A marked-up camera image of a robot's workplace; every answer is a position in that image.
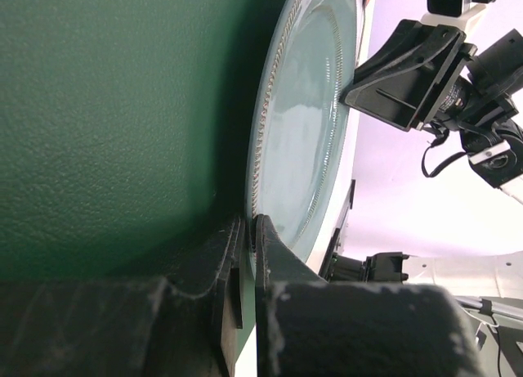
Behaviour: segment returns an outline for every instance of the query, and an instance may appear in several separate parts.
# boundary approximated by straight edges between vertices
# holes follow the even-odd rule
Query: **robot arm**
[[[430,132],[436,138],[428,149],[459,132],[463,152],[433,172],[424,155],[424,175],[435,177],[467,156],[476,174],[523,204],[523,129],[512,121],[518,113],[512,94],[523,88],[523,38],[513,29],[477,56],[464,30],[477,25],[486,6],[470,8],[469,1],[428,0],[428,24],[402,20],[356,69],[341,102],[405,132]],[[465,67],[468,79],[460,76]]]

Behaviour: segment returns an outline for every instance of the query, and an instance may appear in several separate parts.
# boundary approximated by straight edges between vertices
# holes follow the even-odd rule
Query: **white bracket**
[[[461,29],[469,37],[474,33],[483,17],[485,17],[486,12],[487,5],[484,3],[477,3],[474,7],[471,7],[460,17],[441,16],[426,13],[423,15],[421,22],[422,24],[432,25],[434,27],[437,25],[450,25]]]

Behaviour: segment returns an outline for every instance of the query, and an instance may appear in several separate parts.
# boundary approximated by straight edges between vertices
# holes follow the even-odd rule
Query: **black bracket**
[[[420,128],[434,118],[476,50],[455,27],[402,20],[356,69],[341,103],[406,132]]]

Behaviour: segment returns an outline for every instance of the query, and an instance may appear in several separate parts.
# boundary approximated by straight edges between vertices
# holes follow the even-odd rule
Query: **light blue plate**
[[[338,98],[352,80],[355,51],[355,0],[287,0],[257,97],[246,205],[250,219],[269,215],[302,261],[342,156],[348,110]]]

